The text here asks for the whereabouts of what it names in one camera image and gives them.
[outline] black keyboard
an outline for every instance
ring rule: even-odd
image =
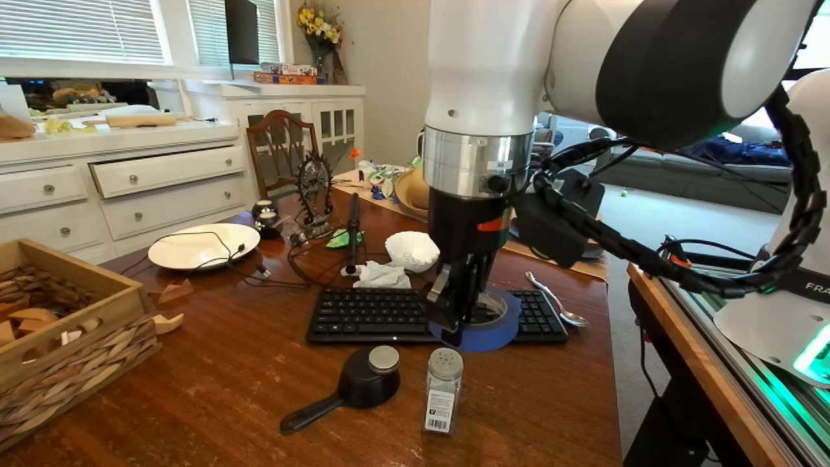
[[[523,323],[515,341],[565,341],[561,317],[537,291],[515,291],[523,297]],[[428,328],[425,297],[406,288],[319,291],[310,335],[312,344],[438,341]]]

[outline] white wall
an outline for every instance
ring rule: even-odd
[[[428,0],[322,0],[341,12],[341,44],[349,83],[367,86],[363,155],[407,162],[428,103]],[[312,62],[310,44],[294,20],[296,62]]]

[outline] white bowl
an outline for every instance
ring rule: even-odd
[[[437,241],[423,230],[401,230],[384,241],[393,264],[401,264],[410,271],[425,271],[438,260]]]

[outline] cabinet drawer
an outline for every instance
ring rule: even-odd
[[[110,196],[149,191],[159,187],[188,183],[198,178],[242,173],[244,152],[242,147],[219,147],[219,151],[93,162],[91,169],[102,190],[102,196],[110,200]]]
[[[23,235],[63,251],[89,249],[110,238],[102,210],[91,203],[0,218],[0,241]]]
[[[75,166],[0,173],[0,191],[0,214],[89,196]]]
[[[204,183],[119,196],[106,203],[104,213],[113,235],[127,238],[242,205],[244,178],[224,177]]]

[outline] white plate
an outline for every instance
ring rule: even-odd
[[[228,264],[261,244],[261,230],[242,223],[205,223],[174,230],[149,249],[154,264],[167,269],[210,269]]]

